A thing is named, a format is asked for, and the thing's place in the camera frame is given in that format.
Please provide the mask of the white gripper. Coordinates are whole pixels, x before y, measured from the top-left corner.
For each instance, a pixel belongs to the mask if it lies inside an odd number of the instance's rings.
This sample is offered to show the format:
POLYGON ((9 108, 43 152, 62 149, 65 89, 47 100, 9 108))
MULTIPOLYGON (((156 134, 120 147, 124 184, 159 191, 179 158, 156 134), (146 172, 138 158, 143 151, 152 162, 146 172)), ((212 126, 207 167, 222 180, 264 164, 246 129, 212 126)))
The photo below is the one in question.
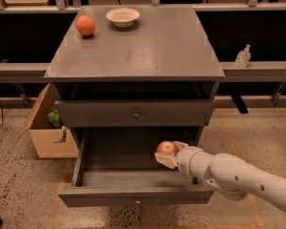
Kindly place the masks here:
POLYGON ((188 177, 203 177, 213 155, 195 146, 188 147, 185 142, 174 141, 173 145, 179 151, 176 156, 170 153, 155 153, 155 160, 170 169, 177 167, 181 174, 188 177))

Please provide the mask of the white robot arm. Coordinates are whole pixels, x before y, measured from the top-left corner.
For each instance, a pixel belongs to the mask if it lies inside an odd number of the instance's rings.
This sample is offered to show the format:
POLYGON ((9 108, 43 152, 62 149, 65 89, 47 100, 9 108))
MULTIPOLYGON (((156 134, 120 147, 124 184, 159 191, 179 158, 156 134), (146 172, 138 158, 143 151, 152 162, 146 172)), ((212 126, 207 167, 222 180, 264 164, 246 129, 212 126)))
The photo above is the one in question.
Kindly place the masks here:
POLYGON ((211 155, 179 141, 161 142, 154 153, 158 163, 188 177, 197 177, 222 196, 240 200, 258 196, 286 213, 286 178, 256 168, 231 154, 211 155))

